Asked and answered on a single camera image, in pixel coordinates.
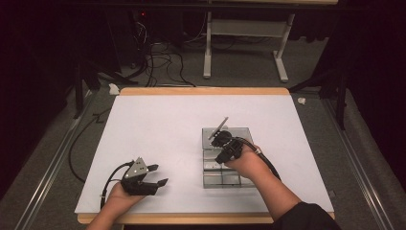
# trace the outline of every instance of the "wooden table edge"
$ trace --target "wooden table edge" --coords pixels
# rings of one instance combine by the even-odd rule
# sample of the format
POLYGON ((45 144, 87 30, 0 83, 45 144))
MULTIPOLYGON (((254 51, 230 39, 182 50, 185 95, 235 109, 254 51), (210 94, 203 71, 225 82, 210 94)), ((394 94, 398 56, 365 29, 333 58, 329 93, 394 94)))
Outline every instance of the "wooden table edge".
MULTIPOLYGON (((335 219, 333 212, 328 214, 335 219)), ((78 222, 90 223, 96 214, 78 214, 78 222)), ((119 224, 259 224, 272 223, 268 213, 242 214, 127 214, 119 219, 119 224)))
POLYGON ((127 87, 120 96, 135 95, 290 95, 282 87, 127 87))

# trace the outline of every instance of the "electrical cable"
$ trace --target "electrical cable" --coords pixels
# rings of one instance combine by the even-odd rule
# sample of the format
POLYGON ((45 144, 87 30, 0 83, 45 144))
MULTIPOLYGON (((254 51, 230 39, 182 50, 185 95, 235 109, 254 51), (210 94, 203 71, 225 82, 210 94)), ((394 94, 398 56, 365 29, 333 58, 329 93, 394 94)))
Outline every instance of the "electrical cable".
POLYGON ((111 110, 111 107, 105 109, 105 111, 99 113, 95 118, 93 118, 89 123, 87 123, 87 124, 84 126, 84 128, 81 130, 81 132, 76 136, 75 140, 74 140, 74 141, 72 142, 72 144, 71 144, 71 147, 69 148, 69 152, 68 152, 69 169, 71 170, 71 172, 72 172, 72 174, 74 175, 74 177, 75 177, 78 181, 80 181, 80 182, 82 182, 82 183, 85 182, 85 179, 81 178, 81 177, 75 172, 74 167, 73 167, 73 164, 72 164, 72 150, 73 150, 73 148, 74 148, 76 142, 78 141, 79 137, 81 136, 81 134, 83 134, 83 132, 84 132, 87 128, 89 128, 90 125, 92 125, 92 123, 93 123, 94 121, 97 121, 97 120, 100 118, 101 115, 103 115, 104 113, 108 112, 109 110, 111 110))
POLYGON ((113 181, 113 179, 111 179, 111 178, 113 178, 114 174, 116 174, 116 172, 118 170, 120 170, 121 168, 123 168, 125 166, 130 167, 130 166, 132 166, 132 164, 134 164, 134 161, 124 163, 121 166, 117 167, 117 169, 115 169, 114 172, 110 174, 110 176, 108 177, 107 181, 105 182, 104 188, 103 188, 103 190, 101 192, 101 208, 104 206, 104 203, 105 203, 108 184, 110 184, 110 182, 113 181))

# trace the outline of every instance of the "floor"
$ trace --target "floor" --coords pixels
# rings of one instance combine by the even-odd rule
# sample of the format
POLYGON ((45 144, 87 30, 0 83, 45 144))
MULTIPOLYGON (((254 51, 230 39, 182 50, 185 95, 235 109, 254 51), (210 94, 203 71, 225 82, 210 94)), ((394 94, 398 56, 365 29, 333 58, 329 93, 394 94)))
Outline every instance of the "floor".
MULTIPOLYGON (((154 79, 156 86, 187 85, 179 82, 181 74, 197 86, 291 87, 311 76, 326 45, 326 41, 288 41, 283 62, 289 82, 281 83, 270 52, 278 42, 241 39, 232 46, 224 40, 214 43, 216 49, 209 80, 202 78, 204 48, 199 42, 188 43, 182 49, 156 45, 156 68, 152 77, 143 74, 134 80, 139 81, 140 86, 146 85, 148 80, 155 82, 154 79)), ((123 68, 124 74, 133 71, 130 63, 123 68)), ((69 159, 75 172, 85 178, 108 118, 106 112, 100 116, 101 122, 95 123, 94 114, 102 113, 114 103, 115 96, 109 95, 108 84, 102 80, 98 92, 84 90, 88 93, 86 109, 76 120, 73 119, 75 94, 70 94, 68 105, 49 125, 30 160, 1 200, 0 229, 85 228, 78 223, 74 213, 83 184, 73 176, 69 159)), ((343 131, 337 128, 333 119, 334 99, 320 100, 317 90, 317 87, 306 88, 292 94, 292 98, 337 222, 344 230, 405 229, 406 195, 369 134, 350 92, 346 100, 346 130, 343 131), (306 98, 306 103, 297 103, 299 97, 306 98)), ((160 228, 192 227, 135 227, 160 228)))

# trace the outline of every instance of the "forearm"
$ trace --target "forearm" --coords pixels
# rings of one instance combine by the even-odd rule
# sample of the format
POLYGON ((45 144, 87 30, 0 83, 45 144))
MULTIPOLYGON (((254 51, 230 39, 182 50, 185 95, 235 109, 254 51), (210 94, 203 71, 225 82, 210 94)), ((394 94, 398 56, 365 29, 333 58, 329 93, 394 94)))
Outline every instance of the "forearm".
POLYGON ((117 211, 115 206, 115 203, 107 201, 101 211, 87 226, 86 230, 111 229, 116 219, 121 215, 120 211, 117 211))
POLYGON ((301 200, 271 172, 252 179, 273 220, 279 219, 301 200))
POLYGON ((115 221, 114 217, 111 217, 102 210, 96 215, 91 223, 87 226, 86 230, 109 230, 113 226, 115 221))

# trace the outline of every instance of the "white tabletop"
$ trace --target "white tabletop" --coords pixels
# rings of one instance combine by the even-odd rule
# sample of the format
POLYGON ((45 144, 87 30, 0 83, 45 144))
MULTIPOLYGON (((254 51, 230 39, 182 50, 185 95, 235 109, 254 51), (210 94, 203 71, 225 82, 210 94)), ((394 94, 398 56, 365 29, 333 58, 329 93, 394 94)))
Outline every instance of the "white tabletop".
POLYGON ((303 201, 333 212, 290 95, 118 96, 75 212, 98 213, 108 176, 122 163, 140 156, 147 165, 159 165, 145 182, 169 181, 129 215, 266 215, 255 188, 203 188, 202 128, 216 127, 224 117, 229 117, 228 127, 249 127, 255 144, 274 164, 282 182, 303 201))

